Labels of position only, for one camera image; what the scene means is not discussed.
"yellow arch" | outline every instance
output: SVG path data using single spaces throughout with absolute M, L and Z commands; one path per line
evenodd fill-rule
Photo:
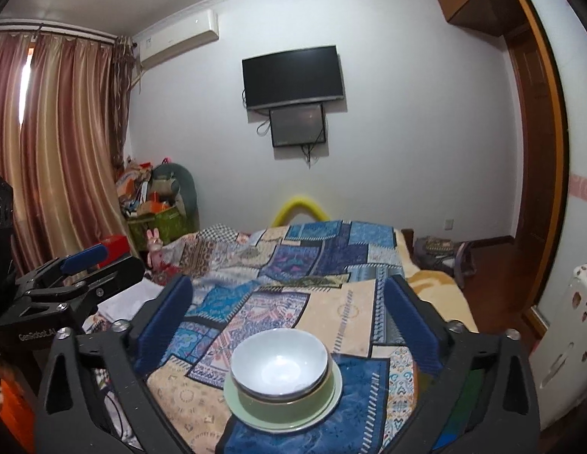
M 316 219 L 316 221 L 325 222 L 327 220 L 331 220 L 331 218 L 327 216 L 327 214 L 315 201 L 305 196 L 294 196 L 280 208 L 279 213 L 272 222 L 272 226 L 279 227 L 281 225 L 286 225 L 288 222 L 287 217 L 296 208 L 302 208 L 306 210 Z

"bedspread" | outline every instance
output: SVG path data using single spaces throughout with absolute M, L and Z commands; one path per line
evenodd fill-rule
M 389 276 L 417 271 L 403 246 L 392 227 L 358 221 L 251 235 L 215 225 L 166 246 L 168 267 L 155 281 L 182 271 L 193 301 L 147 385 L 193 451 L 380 452 L 417 393 L 413 358 L 383 303 Z M 248 428 L 222 394 L 235 347 L 275 327 L 317 336 L 343 374 L 336 410 L 298 434 Z

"pink wall border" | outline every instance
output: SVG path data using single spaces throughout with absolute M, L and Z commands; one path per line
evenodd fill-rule
M 571 173 L 569 177 L 569 195 L 587 201 L 587 177 Z

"bed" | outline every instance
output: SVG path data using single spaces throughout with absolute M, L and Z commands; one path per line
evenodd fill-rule
M 453 279 L 415 266 L 412 242 L 412 230 L 335 220 L 252 234 L 214 225 L 165 246 L 164 265 L 151 275 L 153 282 L 159 289 L 183 273 L 192 280 L 193 298 L 146 384 L 185 443 L 196 453 L 385 449 L 431 374 L 438 374 L 429 360 L 421 363 L 411 354 L 386 311 L 388 285 L 404 279 L 446 321 L 462 321 L 476 332 Z M 112 312 L 110 320 L 119 317 Z M 102 328 L 103 318 L 94 319 L 95 328 Z M 348 384 L 329 419 L 289 437 L 249 429 L 231 415 L 221 390 L 236 345 L 273 327 L 316 335 Z M 109 378 L 98 379 L 110 396 Z M 118 405 L 113 407 L 121 437 L 139 447 Z

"black and white checkered pattern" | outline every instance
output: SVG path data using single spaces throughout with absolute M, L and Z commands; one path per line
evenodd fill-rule
M 238 232 L 221 223 L 212 225 L 199 232 L 198 236 L 214 242 L 234 242 L 237 240 Z

